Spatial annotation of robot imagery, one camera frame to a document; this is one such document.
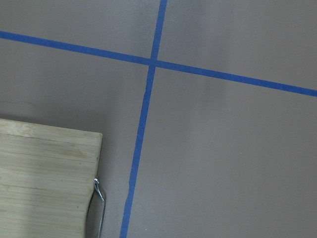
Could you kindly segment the wooden cutting board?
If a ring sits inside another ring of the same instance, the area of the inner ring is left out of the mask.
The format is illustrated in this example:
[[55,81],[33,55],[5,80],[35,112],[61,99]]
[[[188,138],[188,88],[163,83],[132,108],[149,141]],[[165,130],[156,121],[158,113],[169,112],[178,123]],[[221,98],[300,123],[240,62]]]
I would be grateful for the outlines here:
[[83,238],[91,199],[106,197],[97,177],[103,135],[0,121],[0,235]]

